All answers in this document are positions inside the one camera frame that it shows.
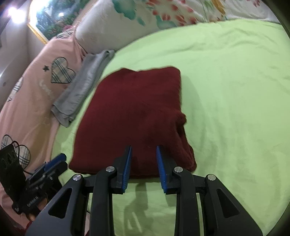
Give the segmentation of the person's left hand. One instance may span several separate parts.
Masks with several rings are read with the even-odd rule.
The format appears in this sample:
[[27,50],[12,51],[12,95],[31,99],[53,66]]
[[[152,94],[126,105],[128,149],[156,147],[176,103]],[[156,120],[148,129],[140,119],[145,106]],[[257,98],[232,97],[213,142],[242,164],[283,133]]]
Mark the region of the person's left hand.
[[44,207],[47,205],[48,199],[44,198],[37,206],[34,206],[28,214],[26,214],[26,217],[30,221],[34,221],[35,218],[39,215],[39,213],[44,209]]

